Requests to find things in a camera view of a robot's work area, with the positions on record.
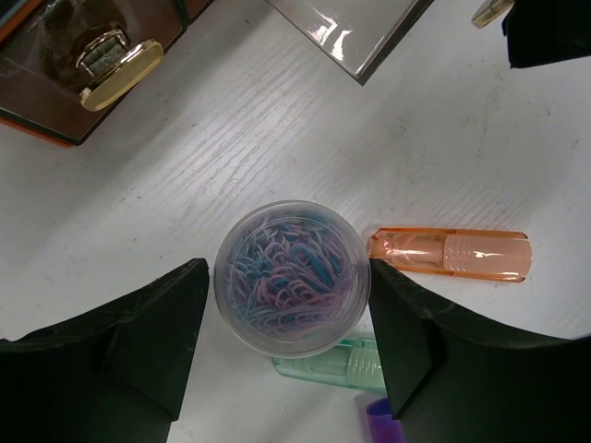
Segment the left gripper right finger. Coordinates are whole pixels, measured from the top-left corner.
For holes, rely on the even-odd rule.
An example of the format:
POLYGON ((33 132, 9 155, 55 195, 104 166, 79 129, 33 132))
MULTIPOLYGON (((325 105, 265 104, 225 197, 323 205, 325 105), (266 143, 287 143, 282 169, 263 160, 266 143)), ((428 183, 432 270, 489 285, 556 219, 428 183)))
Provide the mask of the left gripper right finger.
POLYGON ((484 317, 385 262, 369 308, 392 415, 409 442, 586 442, 590 340, 484 317))

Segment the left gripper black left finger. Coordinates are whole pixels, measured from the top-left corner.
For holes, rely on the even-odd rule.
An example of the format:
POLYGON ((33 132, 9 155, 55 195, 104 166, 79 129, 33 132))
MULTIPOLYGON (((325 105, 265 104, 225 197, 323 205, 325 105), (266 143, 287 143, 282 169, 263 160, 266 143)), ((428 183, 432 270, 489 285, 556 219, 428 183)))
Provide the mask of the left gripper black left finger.
POLYGON ((1 342, 5 442, 164 442, 209 290, 193 258, 84 314, 1 342))

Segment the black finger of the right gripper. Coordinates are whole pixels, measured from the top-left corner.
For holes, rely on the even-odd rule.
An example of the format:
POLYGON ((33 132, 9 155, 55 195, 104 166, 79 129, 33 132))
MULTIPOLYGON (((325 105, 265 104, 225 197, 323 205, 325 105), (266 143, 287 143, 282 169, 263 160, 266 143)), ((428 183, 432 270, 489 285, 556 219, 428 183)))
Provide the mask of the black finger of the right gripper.
POLYGON ((590 0, 519 0, 502 21, 512 68, 590 55, 590 0))

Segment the clear jar of paper clips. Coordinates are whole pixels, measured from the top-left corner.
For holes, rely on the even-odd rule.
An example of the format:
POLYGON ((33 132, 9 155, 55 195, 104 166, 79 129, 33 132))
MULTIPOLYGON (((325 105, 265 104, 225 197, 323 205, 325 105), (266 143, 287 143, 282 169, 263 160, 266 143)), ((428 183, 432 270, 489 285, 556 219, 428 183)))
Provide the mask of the clear jar of paper clips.
POLYGON ((285 200, 251 211, 213 267, 216 304, 235 336, 268 356, 323 353, 362 318, 371 289, 364 243, 340 215, 285 200))

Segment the teal drawer box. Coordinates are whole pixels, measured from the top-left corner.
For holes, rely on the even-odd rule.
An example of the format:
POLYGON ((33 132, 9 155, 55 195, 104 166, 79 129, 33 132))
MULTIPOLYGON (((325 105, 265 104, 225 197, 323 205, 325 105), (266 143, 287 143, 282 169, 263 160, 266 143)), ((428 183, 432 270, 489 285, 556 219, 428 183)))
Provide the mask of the teal drawer box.
MULTIPOLYGON (((1 121, 82 144, 190 29, 237 25, 237 1, 5 1, 1 121)), ((258 1, 365 83, 428 9, 426 1, 258 1)))

